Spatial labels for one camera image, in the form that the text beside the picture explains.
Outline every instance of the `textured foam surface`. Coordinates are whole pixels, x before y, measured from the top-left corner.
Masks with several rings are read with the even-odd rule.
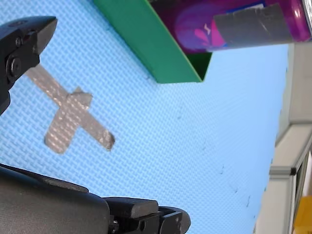
[[[107,152],[81,128],[57,155],[43,138],[58,107],[22,77],[0,117],[0,162],[101,196],[157,199],[189,212],[190,234],[250,234],[268,182],[286,45],[218,52],[204,83],[157,84],[91,1],[0,1],[0,22],[56,15],[42,65],[116,137]]]

